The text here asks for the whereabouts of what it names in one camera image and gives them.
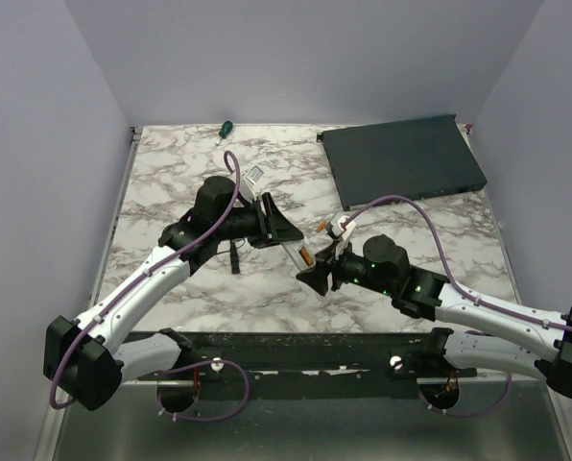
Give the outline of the white remote control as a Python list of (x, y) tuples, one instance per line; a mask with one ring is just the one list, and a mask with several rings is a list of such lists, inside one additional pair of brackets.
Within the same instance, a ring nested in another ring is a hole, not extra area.
[[(281, 248), (286, 252), (287, 256), (290, 257), (295, 267), (298, 269), (299, 272), (306, 270), (307, 268), (313, 268), (316, 265), (316, 259), (313, 255), (313, 252), (310, 250), (307, 242), (305, 239), (297, 240), (297, 241), (287, 241), (280, 243)], [(308, 267), (302, 257), (299, 254), (299, 250), (301, 248), (305, 248), (309, 254), (314, 258), (314, 265)]]

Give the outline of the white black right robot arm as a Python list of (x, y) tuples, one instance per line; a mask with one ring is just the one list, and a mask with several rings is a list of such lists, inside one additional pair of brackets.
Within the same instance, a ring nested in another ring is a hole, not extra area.
[(504, 371), (540, 379), (572, 399), (572, 307), (560, 313), (484, 297), (411, 264), (386, 235), (368, 239), (360, 255), (334, 240), (316, 254), (301, 244), (291, 258), (297, 279), (322, 296), (352, 283), (389, 297), (408, 317), (480, 331), (452, 332), (424, 348), (420, 364), (427, 374), (442, 376), (453, 367)]

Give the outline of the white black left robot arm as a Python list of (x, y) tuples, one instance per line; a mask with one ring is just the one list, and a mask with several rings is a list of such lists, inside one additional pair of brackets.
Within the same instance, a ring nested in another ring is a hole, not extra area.
[(139, 345), (125, 340), (166, 294), (194, 275), (224, 241), (244, 239), (255, 249), (281, 246), (298, 270), (315, 264), (302, 232), (272, 196), (238, 191), (230, 178), (207, 178), (193, 207), (167, 226), (150, 254), (100, 303), (73, 320), (57, 317), (46, 330), (43, 373), (89, 411), (103, 406), (127, 380), (162, 371), (185, 377), (190, 353), (172, 332)]

